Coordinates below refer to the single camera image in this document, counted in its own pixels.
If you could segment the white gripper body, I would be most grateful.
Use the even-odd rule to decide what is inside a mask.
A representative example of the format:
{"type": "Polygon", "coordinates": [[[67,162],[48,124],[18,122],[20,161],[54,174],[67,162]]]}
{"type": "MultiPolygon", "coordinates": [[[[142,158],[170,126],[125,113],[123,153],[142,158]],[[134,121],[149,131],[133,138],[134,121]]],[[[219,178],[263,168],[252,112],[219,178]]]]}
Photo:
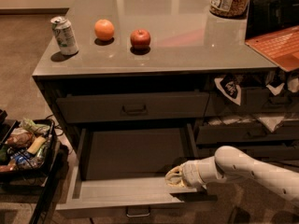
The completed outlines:
{"type": "Polygon", "coordinates": [[[214,157],[184,162],[181,165],[181,175],[188,188],[199,188],[224,180],[223,171],[217,166],[214,157]]]}

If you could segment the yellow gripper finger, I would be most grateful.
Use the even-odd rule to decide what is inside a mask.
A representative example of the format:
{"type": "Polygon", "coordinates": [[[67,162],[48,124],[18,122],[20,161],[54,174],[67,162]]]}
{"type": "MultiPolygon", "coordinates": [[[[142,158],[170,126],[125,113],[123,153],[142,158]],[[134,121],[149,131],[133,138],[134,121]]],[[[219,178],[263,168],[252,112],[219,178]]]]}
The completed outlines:
{"type": "Polygon", "coordinates": [[[171,178],[182,178],[182,166],[176,166],[172,168],[166,175],[166,179],[171,179],[171,178]]]}
{"type": "Polygon", "coordinates": [[[173,188],[185,188],[186,185],[182,179],[166,179],[166,184],[173,188]]]}

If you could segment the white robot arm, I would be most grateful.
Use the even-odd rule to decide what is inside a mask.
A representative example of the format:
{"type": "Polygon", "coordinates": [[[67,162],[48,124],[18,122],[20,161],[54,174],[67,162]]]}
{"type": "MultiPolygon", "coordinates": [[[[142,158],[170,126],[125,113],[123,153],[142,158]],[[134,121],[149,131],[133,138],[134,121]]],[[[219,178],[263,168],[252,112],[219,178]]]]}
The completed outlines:
{"type": "Polygon", "coordinates": [[[200,188],[209,183],[234,183],[251,179],[281,198],[299,206],[299,174],[257,161],[241,150],[223,146],[212,157],[185,161],[165,175],[167,185],[200,188]]]}

